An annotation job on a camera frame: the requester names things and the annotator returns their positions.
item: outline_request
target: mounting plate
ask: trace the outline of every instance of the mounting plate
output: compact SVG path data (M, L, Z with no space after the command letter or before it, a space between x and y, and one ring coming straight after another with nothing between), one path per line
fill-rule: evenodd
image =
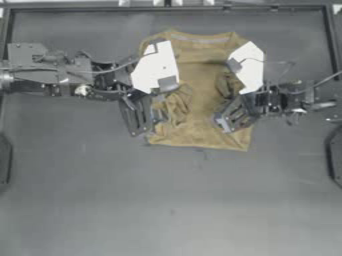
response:
M328 174L342 187L342 126L332 132L326 141Z
M9 182L10 162L12 145L4 134L0 134L0 188Z

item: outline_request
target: metal bar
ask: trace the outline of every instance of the metal bar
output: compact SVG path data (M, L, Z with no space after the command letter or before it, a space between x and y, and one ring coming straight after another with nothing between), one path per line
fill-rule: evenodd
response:
M322 5L318 4L232 4L223 3L220 6L228 7L231 10L252 11L252 10L266 10L266 11L318 11L322 9Z
M336 73L342 70L340 65L340 51L338 48L338 41L336 41L336 34L335 34L335 22L332 18L332 9L331 6L323 5L322 7L323 13L323 23L326 29L326 38L327 38L327 46L328 46L328 53L331 59L331 67L332 73ZM335 77L336 81L342 80L342 75Z
M164 0L164 6L171 7L172 0ZM105 7L117 7L117 1L95 1L95 2L32 2L32 3L1 3L0 6L10 7L12 9L41 9L41 8L105 8ZM300 10L319 10L324 5L319 4L242 4L242 3L223 3L216 4L215 6L203 6L203 5L192 5L192 6L179 6L173 7L177 10L184 9L195 9L195 10L207 10L207 8L223 8L224 6L231 6L235 10L258 10L258 9L270 9L272 7L279 7L280 9L296 9Z
M12 20L13 20L12 10L10 8L4 8L4 15L1 20L1 33L0 33L0 60L2 60L5 57L6 43L12 35L12 29L10 29Z
M195 11L195 12L203 12L203 11L223 11L227 10L227 8L231 11L272 11L274 6L272 5L263 5L256 7L250 6L173 6L172 8L168 8L169 6L164 7L152 7L152 6L140 6L140 7L129 7L123 8L119 7L116 4L104 4L104 5L93 5L93 4L84 4L84 5L76 5L76 4L40 4L34 3L32 5L20 4L20 5L10 5L10 9L13 11L29 11L29 12L48 12L48 11L56 11L56 12L99 12L99 11L107 11L107 12L136 12L136 11L167 11L167 12L181 12L181 11ZM320 8L316 6L280 6L278 8L278 11L319 11Z

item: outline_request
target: brown t-shirt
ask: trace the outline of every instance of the brown t-shirt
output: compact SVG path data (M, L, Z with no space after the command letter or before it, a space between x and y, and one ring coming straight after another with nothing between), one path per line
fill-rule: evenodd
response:
M224 86L236 91L242 83L225 68L231 52L247 40L236 33L191 35L167 30L148 37L140 44L140 53L151 41L163 38L171 41L179 68L180 88L153 108L168 116L168 121L156 124L147 139L151 144L189 146L246 151L250 145L251 128L224 134L213 124L212 113L227 99Z

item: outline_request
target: wire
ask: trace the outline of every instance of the wire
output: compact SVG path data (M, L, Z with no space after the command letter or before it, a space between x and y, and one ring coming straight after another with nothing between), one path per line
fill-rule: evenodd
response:
M336 73L334 73L332 75L327 76L324 79L322 79L318 83L315 83L314 85L311 85L310 87L306 87L303 90L300 91L295 91L295 92L291 92L291 91L287 91L288 94L302 94L304 93L307 90L311 90L319 86L322 86L324 83L327 83L334 77L336 77L338 75L342 74L342 70L339 70Z
M275 64L280 64L280 65L286 65L286 64L295 64L295 62L294 61L291 61L291 60L258 60L258 59L255 59L255 58L244 58L240 62L239 62L239 64L242 64L246 60L254 60L254 61L258 61L258 62L260 62L260 63L275 63Z
M76 53L75 57L79 57L80 55L85 56L96 64L105 64L105 65L108 65L108 64L115 63L115 61L104 62L104 61L95 60L92 58L91 54L87 51L84 51L84 50L79 50L79 52Z
M288 62L288 67L287 69L284 69L283 73L280 74L280 76L278 77L276 79L276 87L279 88L279 84L280 84L280 81L284 77L284 75L290 72L290 70L292 69L292 67L295 66L295 62Z
M101 71L76 71L77 73L83 73L83 74L92 74L92 75L103 75L103 74L108 74L112 73L117 70L120 70L121 68L129 66L131 64L136 63L140 60L140 58L133 59L132 61L124 63L123 65L109 69L109 70L101 70Z

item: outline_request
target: gray table surface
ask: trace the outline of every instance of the gray table surface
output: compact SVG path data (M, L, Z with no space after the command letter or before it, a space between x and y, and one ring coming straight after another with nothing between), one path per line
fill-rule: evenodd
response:
M26 13L12 40L112 60L168 27L236 31L268 59L296 60L287 79L318 79L331 73L320 21L319 13ZM267 65L267 78L280 71ZM147 146L116 104L6 97L14 159L0 255L340 255L342 191L323 152L332 128L319 114L294 127L260 122L247 153Z

